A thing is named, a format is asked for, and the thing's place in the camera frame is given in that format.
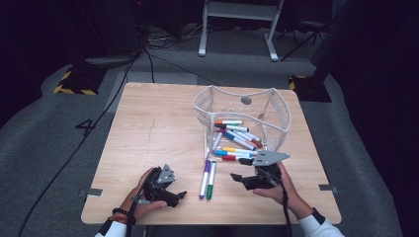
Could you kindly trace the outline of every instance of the pile of markers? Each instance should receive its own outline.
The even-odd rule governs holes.
[[[257,149],[263,148],[262,139],[249,132],[249,128],[242,126],[242,120],[216,120],[215,127],[219,127],[218,135],[212,145],[212,152],[222,160],[235,161],[240,158],[252,158],[257,154]],[[222,137],[243,146],[243,149],[220,146]]]

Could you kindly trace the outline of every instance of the hand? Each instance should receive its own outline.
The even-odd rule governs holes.
[[[278,167],[282,173],[282,180],[284,183],[284,187],[288,193],[288,209],[293,212],[297,219],[303,219],[308,217],[311,213],[313,213],[313,209],[310,205],[308,205],[305,200],[303,200],[299,194],[296,192],[295,186],[293,185],[293,181],[291,180],[290,175],[288,174],[286,168],[284,167],[283,163],[278,162]],[[255,189],[253,190],[253,194],[262,196],[265,198],[272,198],[279,204],[283,204],[283,188],[281,186],[265,190],[265,189]]]
[[[151,167],[150,169],[148,169],[139,179],[137,186],[126,196],[126,199],[124,200],[124,202],[121,204],[120,208],[129,211],[132,201],[131,198],[133,198],[134,196],[136,196],[136,194],[138,193],[139,188],[141,187],[141,185],[145,182],[145,179],[147,178],[148,174],[150,174],[150,172],[153,170],[154,168]],[[133,216],[135,217],[136,220],[142,218],[146,213],[152,211],[152,210],[156,210],[156,209],[161,209],[167,206],[166,201],[164,200],[157,200],[157,201],[153,201],[150,204],[138,204],[136,206],[135,212],[133,214]]]

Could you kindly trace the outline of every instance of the gray floor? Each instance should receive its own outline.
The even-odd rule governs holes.
[[[291,75],[312,74],[315,67],[309,57],[316,45],[305,45],[284,62],[272,62],[263,42],[265,31],[214,32],[209,35],[205,57],[198,57],[199,38],[148,51],[188,70],[152,57],[155,73],[174,75],[173,81],[167,79],[165,83],[182,83],[176,75],[195,73],[196,80],[189,83],[210,85],[213,81],[222,86],[287,89]],[[297,36],[302,39],[305,34]],[[274,40],[274,46],[279,55],[284,55],[294,46],[292,35]],[[46,78],[42,98],[0,130],[0,236],[18,235],[37,197],[83,138],[84,131],[75,129],[75,125],[98,118],[125,70],[109,69],[98,96],[52,93],[69,66]],[[129,77],[150,72],[144,53]],[[402,236],[391,194],[349,119],[339,85],[331,76],[325,85],[332,103],[301,102],[301,106],[330,183],[338,189],[335,198],[343,220],[337,226],[346,236]],[[78,194],[90,188],[113,116],[112,112],[103,116],[53,182],[28,220],[23,236],[96,234],[100,225],[84,224],[80,219],[84,198]],[[124,167],[119,167],[115,172],[123,171]],[[136,227],[136,236],[140,236],[140,230]],[[302,236],[298,226],[294,227],[294,236]]]

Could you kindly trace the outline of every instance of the mesh basket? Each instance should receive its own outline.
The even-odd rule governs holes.
[[[291,125],[291,114],[287,103],[274,88],[248,95],[233,94],[215,86],[206,87],[194,99],[194,108],[200,123],[205,128],[204,158],[215,157],[213,144],[219,128],[216,120],[242,120],[249,132],[262,139],[260,149],[278,151],[284,143]],[[229,139],[222,138],[217,147],[243,148]]]

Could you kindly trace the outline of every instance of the purple marker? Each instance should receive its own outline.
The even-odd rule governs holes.
[[[206,168],[204,169],[204,177],[203,177],[203,184],[201,185],[201,192],[200,192],[200,199],[204,199],[206,194],[206,187],[207,187],[207,180],[209,178],[210,173],[210,161],[206,162]]]

